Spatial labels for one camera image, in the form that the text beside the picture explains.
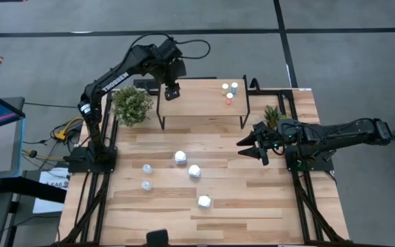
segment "cable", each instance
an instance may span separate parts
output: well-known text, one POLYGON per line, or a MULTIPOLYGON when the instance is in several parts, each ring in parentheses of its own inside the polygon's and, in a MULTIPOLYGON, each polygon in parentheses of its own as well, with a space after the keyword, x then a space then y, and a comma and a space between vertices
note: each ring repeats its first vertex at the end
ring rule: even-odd
POLYGON ((36 166, 36 167, 39 167, 39 170, 40 170, 40 171, 47 172, 48 174, 50 174, 50 175, 52 175, 52 176, 54 176, 54 177, 56 177, 56 178, 67 178, 66 176, 55 175, 55 174, 52 174, 51 172, 47 171, 46 169, 43 169, 40 165, 35 164, 33 161, 29 160, 24 154, 22 155, 22 157, 23 157, 26 161, 30 162, 32 165, 34 165, 34 166, 36 166))
POLYGON ((49 107, 76 108, 77 109, 77 106, 60 106, 60 105, 39 104, 39 103, 30 103, 30 102, 25 102, 24 104, 29 104, 32 106, 49 106, 49 107))
POLYGON ((82 142, 82 144, 80 144, 79 145, 79 147, 82 147, 83 146, 83 144, 85 144, 86 143, 86 141, 88 141, 88 139, 90 138, 90 136, 88 136, 83 142, 82 142))
POLYGON ((74 227, 77 224, 77 219, 79 218, 80 205, 82 205, 82 198, 83 198, 83 194, 85 193, 85 186, 86 186, 86 181, 88 180, 88 175, 89 173, 87 172, 85 175, 85 179, 83 180, 82 192, 80 193, 80 199, 79 199, 79 206, 77 207, 77 213, 75 214, 75 219, 74 219, 74 227))
POLYGON ((44 162, 42 163, 42 165, 40 166, 40 168, 42 168, 42 167, 45 165, 45 163, 48 161, 48 159, 49 159, 50 157, 52 157, 52 156, 50 156, 50 155, 51 155, 51 153, 54 151, 54 148, 56 148, 57 144, 58 144, 58 142, 56 142, 56 143, 54 144, 54 146, 53 146, 53 148, 51 149, 51 151, 50 151, 50 152, 48 153, 48 155, 45 157, 45 160, 44 160, 44 162))
POLYGON ((202 58, 205 58, 206 56, 208 56, 209 54, 210 54, 210 51, 211 51, 211 45, 210 45, 210 43, 208 43, 208 41, 206 41, 206 40, 202 40, 202 39, 195 39, 195 40, 187 40, 187 41, 184 41, 184 42, 176 42, 176 44, 177 45, 183 45, 183 44, 188 44, 188 43, 196 43, 196 42, 202 42, 202 43, 204 43, 204 44, 206 44, 207 46, 208 46, 208 51, 203 55, 203 56, 198 56, 198 57, 187 57, 187 56, 181 56, 180 58, 183 58, 183 59, 202 59, 202 58))
POLYGON ((60 224, 58 224, 58 242, 60 242, 60 231, 59 231, 59 226, 60 226, 60 224))
POLYGON ((25 143, 25 144, 43 144, 43 145, 47 145, 46 142, 49 141, 49 140, 51 140, 51 137, 48 138, 48 139, 43 139, 43 140, 35 141, 35 142, 23 141, 22 143, 25 143))
POLYGON ((40 159, 41 161, 64 161, 64 159, 61 157, 35 154, 36 151, 34 151, 34 150, 28 151, 28 150, 22 149, 22 152, 25 155, 28 155, 30 158, 37 158, 37 159, 40 159))
POLYGON ((33 219, 33 218, 35 218, 35 217, 47 218, 47 219, 49 219, 49 218, 60 218, 60 216, 31 216, 31 217, 29 217, 28 219, 26 219, 26 220, 24 220, 24 221, 22 221, 22 222, 19 222, 18 224, 14 224, 13 226, 9 226, 9 227, 7 227, 7 228, 1 230, 1 231, 0 231, 0 234, 3 233, 5 230, 8 230, 8 229, 10 229, 10 228, 12 228, 12 227, 15 227, 15 226, 18 226, 18 225, 20 225, 20 224, 26 223, 27 221, 29 221, 29 220, 31 220, 31 219, 33 219))
POLYGON ((282 145, 283 150, 281 151, 281 153, 279 153, 279 152, 276 151, 275 148, 272 148, 272 151, 273 151, 276 155, 282 156, 282 155, 285 154, 285 150, 286 150, 285 140, 284 140, 283 137, 282 137, 280 134, 278 134, 278 133, 274 133, 274 135, 276 135, 276 136, 280 139, 281 143, 283 144, 283 145, 282 145))
POLYGON ((333 181, 335 181, 335 184, 337 185, 337 182, 336 182, 336 178, 334 177, 334 175, 332 175, 329 171, 324 171, 328 176, 330 176, 332 179, 333 179, 333 181))

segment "yellow cable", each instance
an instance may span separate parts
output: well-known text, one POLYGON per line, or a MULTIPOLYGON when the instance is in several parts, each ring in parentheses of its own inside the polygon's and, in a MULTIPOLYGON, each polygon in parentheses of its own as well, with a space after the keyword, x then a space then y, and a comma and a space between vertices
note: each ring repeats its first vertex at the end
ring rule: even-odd
MULTIPOLYGON (((26 155, 30 155, 32 152, 22 149, 22 152, 25 153, 26 155)), ((36 155, 36 157, 39 158, 45 158, 45 159, 49 159, 50 161, 55 160, 55 161, 64 161, 64 159, 62 157, 56 157, 56 156, 45 156, 45 155, 36 155)))
POLYGON ((65 126, 65 128, 63 130, 59 131, 59 133, 55 134, 54 137, 64 141, 67 138, 67 130, 68 130, 68 128, 71 126, 71 124, 73 124, 77 120, 82 120, 83 121, 83 118, 82 117, 75 117, 75 118, 73 118, 71 121, 68 122, 68 124, 65 126))

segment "small white cup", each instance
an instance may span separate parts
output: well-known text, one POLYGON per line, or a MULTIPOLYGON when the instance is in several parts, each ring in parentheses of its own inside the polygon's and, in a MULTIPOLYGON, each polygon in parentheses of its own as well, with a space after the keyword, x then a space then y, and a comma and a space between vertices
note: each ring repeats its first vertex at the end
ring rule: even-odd
POLYGON ((222 84, 222 95, 226 95, 226 94, 227 94, 227 92, 228 92, 228 87, 229 87, 228 84, 226 84, 226 83, 223 83, 223 84, 222 84))
POLYGON ((152 184, 149 181, 144 181, 141 183, 141 186, 144 190, 149 191, 152 189, 152 184))
POLYGON ((232 101, 232 97, 233 97, 234 95, 232 95, 232 93, 227 93, 226 94, 226 101, 225 101, 225 103, 227 104, 227 105, 231 105, 231 101, 232 101))
POLYGON ((147 175, 151 174, 153 172, 153 169, 150 165, 145 164, 143 165, 143 172, 147 175))
POLYGON ((239 85, 237 84, 237 82, 233 82, 232 84, 231 84, 231 93, 232 94, 236 94, 236 92, 237 92, 237 87, 238 87, 239 85))

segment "black cable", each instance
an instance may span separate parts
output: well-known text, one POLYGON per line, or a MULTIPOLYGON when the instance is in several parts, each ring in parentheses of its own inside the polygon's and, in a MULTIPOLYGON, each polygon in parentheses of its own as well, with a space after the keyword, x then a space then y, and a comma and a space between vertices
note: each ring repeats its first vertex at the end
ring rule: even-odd
POLYGON ((35 141, 35 142, 23 141, 22 143, 25 143, 25 144, 43 144, 43 145, 47 145, 47 141, 49 141, 49 140, 51 140, 51 137, 48 138, 48 139, 43 139, 43 140, 35 141))
POLYGON ((60 242, 60 231, 59 231, 59 224, 58 224, 58 242, 60 242))
POLYGON ((85 193, 85 186, 86 186, 86 181, 88 180, 88 175, 89 173, 87 172, 85 175, 85 179, 83 180, 82 192, 80 193, 80 199, 79 199, 79 206, 77 206, 77 213, 75 214, 75 219, 74 219, 74 227, 77 224, 77 219, 79 218, 80 205, 82 205, 82 198, 83 198, 83 194, 85 193))
POLYGON ((183 44, 188 44, 188 43, 196 43, 196 42, 202 42, 204 44, 206 44, 208 46, 208 51, 203 55, 203 56, 198 56, 198 57, 187 57, 187 56, 181 56, 180 58, 183 59, 202 59, 205 58, 206 56, 208 56, 210 54, 211 51, 211 45, 210 43, 208 43, 208 41, 206 40, 202 40, 202 39, 194 39, 194 40, 187 40, 184 42, 176 42, 177 45, 183 45, 183 44))
POLYGON ((51 153, 54 151, 54 148, 56 148, 58 142, 56 142, 53 146, 53 148, 51 149, 51 151, 49 152, 49 154, 47 155, 47 158, 44 160, 44 162, 42 163, 42 165, 39 167, 40 169, 42 169, 42 167, 45 165, 45 163, 48 161, 48 157, 51 156, 51 153))
POLYGON ((22 222, 19 222, 18 224, 14 224, 13 226, 9 226, 9 227, 7 227, 7 228, 1 230, 1 231, 0 231, 0 234, 3 233, 5 230, 8 230, 8 229, 10 229, 10 228, 12 228, 12 227, 14 227, 14 226, 18 226, 18 225, 20 225, 20 224, 26 223, 27 221, 29 221, 29 220, 31 220, 31 219, 33 219, 33 218, 35 218, 35 217, 39 217, 39 218, 60 218, 60 216, 31 216, 31 217, 29 217, 28 219, 26 219, 26 220, 24 220, 24 221, 22 221, 22 222))
POLYGON ((47 171, 46 169, 41 168, 38 164, 35 164, 33 161, 29 160, 29 159, 26 157, 25 154, 22 154, 22 157, 23 157, 26 161, 30 162, 32 165, 34 165, 34 166, 36 166, 36 167, 39 167, 39 170, 40 170, 40 171, 47 172, 48 174, 50 174, 50 175, 52 175, 52 176, 54 176, 54 177, 56 177, 56 178, 67 178, 67 177, 64 177, 64 176, 59 176, 59 175, 52 174, 51 172, 47 171))
POLYGON ((80 144, 80 145, 79 145, 79 147, 82 147, 82 146, 83 146, 83 144, 85 144, 85 143, 86 143, 86 141, 88 141, 89 137, 90 137, 90 136, 88 136, 88 137, 87 137, 87 138, 86 138, 86 139, 85 139, 85 140, 82 142, 82 144, 80 144))
POLYGON ((77 106, 61 106, 61 105, 50 105, 50 104, 30 103, 30 102, 25 102, 24 104, 29 104, 29 105, 32 105, 32 106, 49 106, 49 107, 76 108, 76 109, 77 109, 77 106))
POLYGON ((56 164, 48 163, 45 159, 40 159, 40 158, 38 158, 38 157, 35 157, 35 159, 38 160, 38 161, 40 161, 40 162, 45 162, 45 164, 48 164, 48 165, 50 165, 50 166, 52 166, 52 167, 56 167, 56 164))
POLYGON ((282 155, 285 154, 285 150, 286 150, 285 140, 284 140, 284 138, 281 136, 281 134, 275 133, 274 135, 276 135, 276 136, 280 139, 281 143, 283 144, 283 145, 282 145, 283 150, 281 151, 281 153, 279 153, 279 152, 276 151, 275 148, 272 148, 272 151, 273 151, 276 155, 282 156, 282 155))
POLYGON ((334 177, 334 175, 332 175, 329 171, 324 171, 328 176, 330 176, 332 179, 333 179, 333 181, 335 181, 335 184, 337 185, 337 182, 336 182, 336 178, 334 177))

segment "black floor line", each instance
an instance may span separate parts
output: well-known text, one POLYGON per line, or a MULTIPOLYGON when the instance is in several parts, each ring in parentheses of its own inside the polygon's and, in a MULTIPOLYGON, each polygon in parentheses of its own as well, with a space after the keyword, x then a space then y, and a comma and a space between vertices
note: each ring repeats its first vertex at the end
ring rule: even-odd
POLYGON ((0 38, 34 37, 92 37, 92 36, 140 36, 142 34, 162 32, 171 35, 193 34, 277 34, 278 29, 202 29, 202 30, 138 30, 138 31, 100 31, 100 32, 28 32, 0 33, 0 38))
POLYGON ((369 34, 395 33, 395 27, 373 28, 289 28, 287 34, 369 34))
POLYGON ((275 13, 277 15, 278 28, 279 30, 282 30, 282 32, 280 33, 280 38, 281 38, 281 45, 283 46, 283 53, 285 55, 287 72, 289 74, 288 75, 289 83, 292 88, 298 88, 298 82, 296 80, 296 75, 295 75, 294 62, 292 61, 291 50, 289 48, 289 41, 287 40, 286 32, 284 32, 284 30, 286 30, 285 22, 283 20, 283 12, 281 11, 279 0, 274 0, 274 7, 275 7, 275 13))

